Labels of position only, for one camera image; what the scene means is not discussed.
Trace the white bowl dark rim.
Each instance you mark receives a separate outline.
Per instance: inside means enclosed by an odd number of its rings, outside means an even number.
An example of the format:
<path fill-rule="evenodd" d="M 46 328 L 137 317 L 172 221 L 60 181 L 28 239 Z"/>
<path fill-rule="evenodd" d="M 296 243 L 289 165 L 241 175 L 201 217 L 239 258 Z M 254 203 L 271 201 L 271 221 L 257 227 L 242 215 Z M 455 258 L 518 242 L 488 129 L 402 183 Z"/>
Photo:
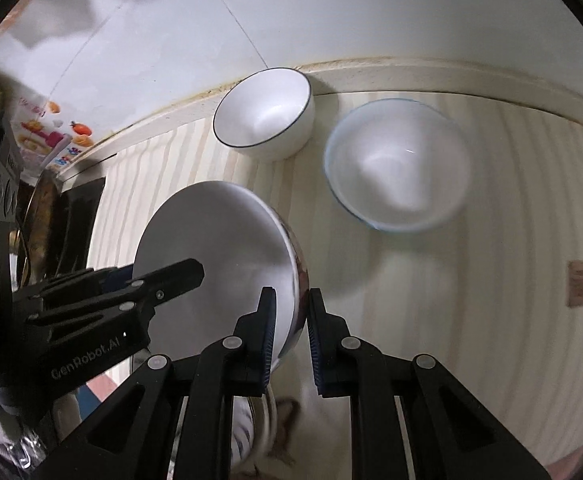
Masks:
<path fill-rule="evenodd" d="M 231 150 L 259 162 L 297 154 L 312 136 L 315 103 L 311 82 L 288 67 L 260 70 L 223 96 L 212 130 Z"/>

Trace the striped cat table mat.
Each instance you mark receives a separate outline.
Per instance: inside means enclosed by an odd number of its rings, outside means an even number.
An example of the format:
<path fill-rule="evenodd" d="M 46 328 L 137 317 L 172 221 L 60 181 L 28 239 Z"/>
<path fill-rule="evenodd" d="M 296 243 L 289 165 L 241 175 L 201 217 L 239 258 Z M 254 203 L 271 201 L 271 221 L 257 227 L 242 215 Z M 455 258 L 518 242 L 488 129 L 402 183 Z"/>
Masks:
<path fill-rule="evenodd" d="M 378 232 L 334 200 L 324 144 L 369 95 L 330 94 L 316 100 L 310 142 L 284 162 L 223 148 L 205 118 L 80 172 L 72 185 L 106 179 L 88 263 L 130 263 L 152 214 L 185 186 L 250 188 L 293 230 L 311 285 L 351 333 L 403 359 L 436 356 L 554 463 L 583 449 L 583 307 L 567 306 L 568 263 L 583 260 L 583 126 L 474 96 L 419 99 L 463 129 L 474 156 L 465 208 L 436 230 Z"/>

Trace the black induction cooktop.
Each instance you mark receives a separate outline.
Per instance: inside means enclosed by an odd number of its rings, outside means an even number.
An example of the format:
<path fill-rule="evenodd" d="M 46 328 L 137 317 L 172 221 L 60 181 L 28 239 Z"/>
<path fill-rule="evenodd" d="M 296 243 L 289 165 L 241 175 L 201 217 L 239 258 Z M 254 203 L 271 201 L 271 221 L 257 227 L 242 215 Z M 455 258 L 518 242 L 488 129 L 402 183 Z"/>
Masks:
<path fill-rule="evenodd" d="M 96 213 L 105 188 L 104 177 L 78 185 L 55 201 L 46 253 L 48 278 L 86 268 Z"/>

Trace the white plate blue leaf pattern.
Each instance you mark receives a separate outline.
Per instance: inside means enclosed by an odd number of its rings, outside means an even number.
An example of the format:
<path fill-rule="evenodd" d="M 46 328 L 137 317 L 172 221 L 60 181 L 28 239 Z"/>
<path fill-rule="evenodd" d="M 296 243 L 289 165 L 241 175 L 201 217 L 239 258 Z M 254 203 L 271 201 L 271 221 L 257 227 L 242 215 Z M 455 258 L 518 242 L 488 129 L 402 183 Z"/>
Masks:
<path fill-rule="evenodd" d="M 262 396 L 235 396 L 231 437 L 231 469 L 266 456 L 273 446 L 278 411 L 273 390 L 267 386 Z"/>

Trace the plain white bowl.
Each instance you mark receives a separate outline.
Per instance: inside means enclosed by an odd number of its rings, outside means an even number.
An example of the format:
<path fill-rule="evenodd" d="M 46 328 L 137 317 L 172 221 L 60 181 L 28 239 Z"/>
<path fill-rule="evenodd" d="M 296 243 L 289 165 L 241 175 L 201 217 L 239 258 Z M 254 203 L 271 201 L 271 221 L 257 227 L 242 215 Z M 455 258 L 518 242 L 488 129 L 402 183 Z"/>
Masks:
<path fill-rule="evenodd" d="M 173 360 L 195 356 L 232 333 L 240 316 L 256 311 L 262 289 L 272 287 L 272 364 L 278 366 L 305 325 L 309 290 L 305 258 L 278 213 L 234 183 L 206 181 L 183 188 L 147 224 L 133 275 L 189 258 L 202 264 L 202 284 L 157 308 L 148 350 Z"/>

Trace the black wok with food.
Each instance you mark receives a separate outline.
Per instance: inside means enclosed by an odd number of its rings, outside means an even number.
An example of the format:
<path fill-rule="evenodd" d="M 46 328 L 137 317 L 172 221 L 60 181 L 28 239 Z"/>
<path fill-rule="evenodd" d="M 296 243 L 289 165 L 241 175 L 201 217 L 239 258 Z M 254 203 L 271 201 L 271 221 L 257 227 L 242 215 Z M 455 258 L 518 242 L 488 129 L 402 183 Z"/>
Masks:
<path fill-rule="evenodd" d="M 22 286 L 40 282 L 45 277 L 49 242 L 55 203 L 60 198 L 60 186 L 51 170 L 43 170 L 20 227 L 20 240 L 24 251 Z"/>

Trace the floral bowl blue rim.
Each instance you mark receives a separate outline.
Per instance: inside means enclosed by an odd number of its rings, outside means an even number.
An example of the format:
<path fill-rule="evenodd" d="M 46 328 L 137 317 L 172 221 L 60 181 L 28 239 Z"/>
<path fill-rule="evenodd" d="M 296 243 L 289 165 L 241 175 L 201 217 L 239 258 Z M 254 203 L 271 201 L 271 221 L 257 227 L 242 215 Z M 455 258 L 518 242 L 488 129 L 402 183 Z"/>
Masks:
<path fill-rule="evenodd" d="M 465 205 L 473 161 L 451 118 L 410 99 L 381 99 L 351 110 L 331 130 L 323 171 L 335 200 L 387 233 L 441 226 Z"/>

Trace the colourful wall sticker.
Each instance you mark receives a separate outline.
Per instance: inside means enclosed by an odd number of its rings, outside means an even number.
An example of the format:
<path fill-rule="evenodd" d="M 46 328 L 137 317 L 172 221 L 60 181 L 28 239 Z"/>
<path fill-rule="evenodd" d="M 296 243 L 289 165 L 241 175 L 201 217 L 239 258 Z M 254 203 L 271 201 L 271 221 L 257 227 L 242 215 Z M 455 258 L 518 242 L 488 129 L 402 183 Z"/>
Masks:
<path fill-rule="evenodd" d="M 16 96 L 8 121 L 25 170 L 33 176 L 63 170 L 95 144 L 92 128 L 75 120 L 70 108 L 37 93 Z"/>

